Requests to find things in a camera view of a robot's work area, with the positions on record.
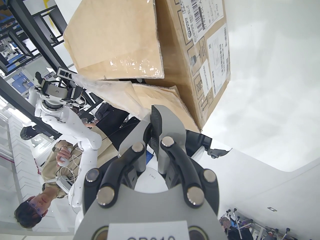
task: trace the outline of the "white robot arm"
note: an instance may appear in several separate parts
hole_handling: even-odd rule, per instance
[[[69,192],[70,204],[73,207],[81,207],[85,176],[90,169],[97,167],[97,153],[102,138],[85,127],[78,115],[71,110],[72,106],[79,105],[83,90],[81,87],[66,89],[56,86],[51,81],[42,79],[38,72],[35,78],[37,85],[29,89],[29,102],[35,106],[34,115],[61,134],[74,137],[79,148],[83,150],[79,173]],[[65,164],[61,165],[67,166],[68,160],[64,161]]]

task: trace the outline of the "barcode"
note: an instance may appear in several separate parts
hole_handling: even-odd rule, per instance
[[[229,58],[227,57],[226,60],[226,72],[229,74]]]
[[[222,49],[221,49],[221,44],[219,46],[220,48],[220,64],[221,64],[221,73],[223,74],[223,58],[222,58]]]
[[[227,47],[227,28],[224,28],[224,41],[225,41],[225,47]]]
[[[197,0],[191,0],[191,6],[194,14],[195,23],[197,25],[198,33],[202,30],[201,17],[199,13],[199,8]]]
[[[214,95],[216,95],[215,75],[213,71],[211,73],[212,73],[212,84],[213,84]]]
[[[225,73],[225,72],[226,72],[226,66],[225,66],[225,63],[224,63],[224,50],[223,50],[223,44],[222,44],[222,58],[223,58],[223,72],[222,72],[222,73]]]

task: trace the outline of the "man's hand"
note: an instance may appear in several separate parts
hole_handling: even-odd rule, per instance
[[[68,148],[65,145],[62,146],[60,151],[57,153],[57,156],[56,156],[57,162],[63,163],[61,158],[65,158],[65,159],[71,158],[71,153],[69,152]]]

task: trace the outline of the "metal bolt head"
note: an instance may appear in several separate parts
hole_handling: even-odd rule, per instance
[[[165,147],[169,148],[169,147],[171,147],[171,146],[175,143],[175,141],[172,139],[171,136],[165,136],[164,138],[162,138],[161,143],[162,143]]]
[[[209,183],[213,183],[217,179],[216,174],[211,169],[205,169],[203,172],[203,176],[204,179]]]
[[[90,169],[86,176],[85,179],[87,182],[95,182],[97,180],[97,178],[99,177],[99,169]]]
[[[203,193],[202,189],[200,189],[199,187],[195,187],[195,186],[190,187],[187,190],[186,196],[189,202],[191,202],[191,204],[196,206],[202,205],[205,201],[205,194]]]
[[[113,188],[109,186],[102,187],[97,193],[97,202],[101,206],[108,205],[110,202],[112,202],[114,196],[115,191]]]
[[[144,148],[144,147],[143,147],[143,144],[142,144],[142,143],[137,142],[137,143],[133,144],[131,148],[132,148],[132,150],[133,150],[134,152],[138,153],[138,152],[143,151],[143,148]]]

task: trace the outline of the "ceiling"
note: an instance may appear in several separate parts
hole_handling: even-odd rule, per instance
[[[283,171],[320,152],[320,0],[225,0],[231,81],[204,128]]]

